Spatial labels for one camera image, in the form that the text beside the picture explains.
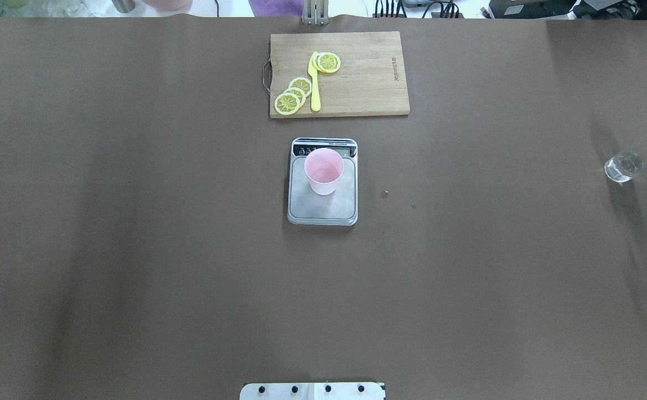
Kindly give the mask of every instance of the wooden cutting board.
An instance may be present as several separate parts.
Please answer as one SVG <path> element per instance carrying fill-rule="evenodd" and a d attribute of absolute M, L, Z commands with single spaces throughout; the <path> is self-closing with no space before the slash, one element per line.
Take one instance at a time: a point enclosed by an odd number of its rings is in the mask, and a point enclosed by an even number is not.
<path fill-rule="evenodd" d="M 292 116 L 273 107 L 275 98 L 297 76 L 308 75 L 311 53 L 341 57 L 336 73 L 318 73 L 321 110 L 311 111 L 311 97 Z M 406 116 L 410 114 L 400 32 L 299 33 L 272 35 L 272 118 Z"/>

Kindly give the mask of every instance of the yellow knife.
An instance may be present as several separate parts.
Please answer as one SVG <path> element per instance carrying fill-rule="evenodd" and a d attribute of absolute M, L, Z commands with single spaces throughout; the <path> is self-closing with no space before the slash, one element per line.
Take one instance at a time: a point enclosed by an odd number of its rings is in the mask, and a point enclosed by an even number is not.
<path fill-rule="evenodd" d="M 311 75 L 311 111 L 321 109 L 321 96 L 318 94 L 318 70 L 313 65 L 316 56 L 318 56 L 318 51 L 314 51 L 311 58 L 308 59 L 308 75 Z"/>

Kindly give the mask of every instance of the pink cup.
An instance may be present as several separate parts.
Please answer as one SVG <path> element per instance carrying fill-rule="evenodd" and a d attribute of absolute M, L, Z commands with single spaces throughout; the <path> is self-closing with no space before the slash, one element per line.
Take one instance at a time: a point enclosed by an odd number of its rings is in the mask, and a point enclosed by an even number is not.
<path fill-rule="evenodd" d="M 303 162 L 308 184 L 318 194 L 331 194 L 344 174 L 344 159 L 335 150 L 323 147 L 313 150 Z"/>

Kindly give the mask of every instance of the glass bottle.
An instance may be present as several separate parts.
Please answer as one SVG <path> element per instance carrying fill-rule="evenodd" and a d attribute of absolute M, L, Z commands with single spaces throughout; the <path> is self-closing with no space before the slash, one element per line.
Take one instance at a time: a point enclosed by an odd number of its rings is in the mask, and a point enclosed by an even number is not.
<path fill-rule="evenodd" d="M 647 137 L 629 149 L 619 152 L 605 163 L 605 174 L 623 183 L 647 169 Z"/>

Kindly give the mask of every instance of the kitchen scale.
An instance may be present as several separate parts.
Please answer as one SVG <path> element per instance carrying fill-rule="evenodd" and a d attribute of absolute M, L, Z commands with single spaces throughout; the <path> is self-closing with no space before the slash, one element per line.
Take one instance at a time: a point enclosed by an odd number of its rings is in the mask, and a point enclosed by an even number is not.
<path fill-rule="evenodd" d="M 306 156 L 328 147 L 344 159 L 344 173 L 334 193 L 322 196 L 311 189 L 303 170 Z M 291 142 L 288 167 L 288 207 L 286 218 L 300 225 L 351 226 L 359 220 L 359 145 L 353 139 L 298 137 Z"/>

